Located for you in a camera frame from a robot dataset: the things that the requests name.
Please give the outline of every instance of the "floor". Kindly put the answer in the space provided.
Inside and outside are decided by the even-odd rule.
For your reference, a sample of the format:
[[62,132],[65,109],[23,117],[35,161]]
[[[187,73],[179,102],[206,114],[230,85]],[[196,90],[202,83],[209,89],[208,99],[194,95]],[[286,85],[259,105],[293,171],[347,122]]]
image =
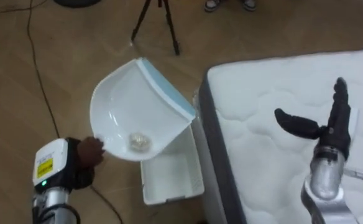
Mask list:
[[[363,0],[259,0],[255,13],[228,1],[212,14],[203,12],[203,0],[170,0],[180,57],[173,55],[165,16],[155,1],[134,46],[129,44],[142,2],[102,0],[72,10],[49,0],[34,10],[37,63],[62,136],[91,134],[93,88],[132,58],[147,57],[191,99],[205,70],[218,63],[363,49]],[[0,9],[28,3],[0,0]],[[27,16],[0,14],[0,223],[31,222],[34,154],[55,138],[34,73]],[[126,224],[195,223],[204,218],[198,198],[145,206],[138,163],[106,156],[94,185]],[[72,193],[70,200],[83,223],[117,223],[89,189]]]

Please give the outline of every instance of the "dustpan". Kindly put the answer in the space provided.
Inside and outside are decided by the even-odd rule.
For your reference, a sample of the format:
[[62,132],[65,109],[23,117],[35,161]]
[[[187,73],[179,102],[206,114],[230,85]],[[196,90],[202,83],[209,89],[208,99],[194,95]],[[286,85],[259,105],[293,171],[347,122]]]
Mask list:
[[[134,59],[104,78],[94,89],[90,123],[110,154],[146,161],[161,153],[195,118],[189,102],[145,58]],[[131,136],[148,139],[143,151]]]

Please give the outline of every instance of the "tripod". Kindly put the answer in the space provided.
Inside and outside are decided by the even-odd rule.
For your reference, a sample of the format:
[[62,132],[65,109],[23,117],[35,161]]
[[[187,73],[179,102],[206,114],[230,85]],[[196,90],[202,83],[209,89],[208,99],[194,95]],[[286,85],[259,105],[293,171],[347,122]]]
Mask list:
[[[168,2],[168,0],[158,0],[158,7],[162,7],[162,2],[164,3],[165,10],[167,12],[166,17],[167,17],[167,22],[168,22],[169,29],[170,29],[170,35],[172,36],[173,49],[175,50],[176,55],[180,55],[179,43],[176,40],[176,34],[175,34],[175,30],[173,28],[172,15],[170,13],[169,2]],[[139,21],[137,22],[136,27],[133,29],[132,38],[131,38],[132,42],[136,38],[136,35],[140,29],[140,25],[142,24],[142,22],[144,20],[145,13],[147,12],[147,10],[149,8],[150,3],[151,3],[151,0],[145,0],[143,10],[139,16]]]

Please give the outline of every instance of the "person's foot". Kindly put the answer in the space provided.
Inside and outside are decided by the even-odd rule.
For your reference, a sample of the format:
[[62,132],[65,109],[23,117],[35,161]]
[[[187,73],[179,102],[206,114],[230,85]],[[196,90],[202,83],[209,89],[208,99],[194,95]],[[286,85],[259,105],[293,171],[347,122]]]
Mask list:
[[213,12],[217,10],[222,0],[207,0],[205,2],[205,11]]
[[244,9],[250,12],[253,12],[256,10],[256,2],[255,0],[245,0],[244,1]]

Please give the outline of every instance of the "white plastic bin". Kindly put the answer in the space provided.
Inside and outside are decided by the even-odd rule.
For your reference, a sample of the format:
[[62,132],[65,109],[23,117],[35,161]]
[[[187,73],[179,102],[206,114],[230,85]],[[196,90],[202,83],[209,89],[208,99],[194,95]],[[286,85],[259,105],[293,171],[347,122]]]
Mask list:
[[204,184],[191,126],[153,159],[140,163],[147,205],[201,195]]

